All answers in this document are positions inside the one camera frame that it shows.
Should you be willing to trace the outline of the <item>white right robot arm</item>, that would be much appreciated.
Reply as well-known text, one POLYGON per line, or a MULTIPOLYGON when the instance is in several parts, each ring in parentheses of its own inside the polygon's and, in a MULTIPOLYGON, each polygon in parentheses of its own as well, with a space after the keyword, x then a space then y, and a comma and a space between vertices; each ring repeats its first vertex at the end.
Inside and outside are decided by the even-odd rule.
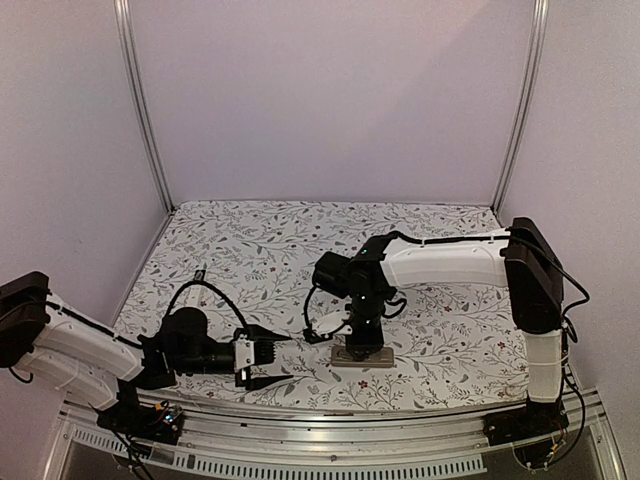
POLYGON ((526 398, 517 427, 537 436, 556 417, 567 356, 565 276, 527 218, 489 233, 419 239, 392 231, 312 273, 305 339, 336 342, 356 369, 346 406, 462 406, 526 398))

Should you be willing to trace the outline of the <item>white slim remote control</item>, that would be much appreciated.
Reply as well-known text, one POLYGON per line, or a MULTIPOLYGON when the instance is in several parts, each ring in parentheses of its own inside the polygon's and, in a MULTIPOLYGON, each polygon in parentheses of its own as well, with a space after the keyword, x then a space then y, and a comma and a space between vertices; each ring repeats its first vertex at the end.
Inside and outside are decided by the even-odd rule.
MULTIPOLYGON (((193 277, 194 281, 203 282, 205 278, 206 278, 205 269, 198 269, 195 271, 194 277, 193 277)), ((205 291, 206 289, 203 285, 197 284, 197 285, 190 286, 189 289, 187 290, 187 299, 186 299, 185 305, 199 308, 201 306, 202 298, 205 294, 205 291)))

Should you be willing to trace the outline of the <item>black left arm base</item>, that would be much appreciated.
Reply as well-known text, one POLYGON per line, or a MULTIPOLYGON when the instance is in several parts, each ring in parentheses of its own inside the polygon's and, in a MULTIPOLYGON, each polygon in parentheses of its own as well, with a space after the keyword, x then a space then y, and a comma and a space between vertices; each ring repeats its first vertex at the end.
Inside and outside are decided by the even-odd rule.
POLYGON ((153 406, 119 400, 115 405, 97 410, 97 425, 123 436, 176 445, 184 425, 184 411, 164 400, 153 406))

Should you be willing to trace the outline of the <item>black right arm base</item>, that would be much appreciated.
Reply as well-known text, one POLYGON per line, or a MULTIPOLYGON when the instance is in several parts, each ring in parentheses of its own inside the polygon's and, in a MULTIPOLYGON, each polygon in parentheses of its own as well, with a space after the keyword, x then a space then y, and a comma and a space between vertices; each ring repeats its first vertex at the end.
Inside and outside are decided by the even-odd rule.
POLYGON ((513 454, 529 470, 550 466, 565 440, 568 426, 560 398, 553 403, 527 398, 523 407, 483 417, 483 434, 491 446, 526 441, 513 454))

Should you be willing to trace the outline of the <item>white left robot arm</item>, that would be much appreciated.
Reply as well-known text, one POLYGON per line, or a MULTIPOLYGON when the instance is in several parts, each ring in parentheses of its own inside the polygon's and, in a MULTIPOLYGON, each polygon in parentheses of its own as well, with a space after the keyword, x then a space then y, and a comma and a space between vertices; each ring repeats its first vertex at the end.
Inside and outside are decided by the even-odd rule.
POLYGON ((284 335, 250 324, 217 287, 194 279, 180 287, 203 287, 231 308, 240 326, 222 342, 208 334, 208 318, 195 306, 170 300, 159 330, 130 340, 64 302, 49 288, 49 278, 33 271, 1 287, 1 365, 39 376, 58 390, 82 398, 128 434, 148 426, 148 412, 126 389, 173 387, 180 376, 231 375, 238 387, 255 391, 278 377, 251 374, 254 366, 275 360, 284 335))

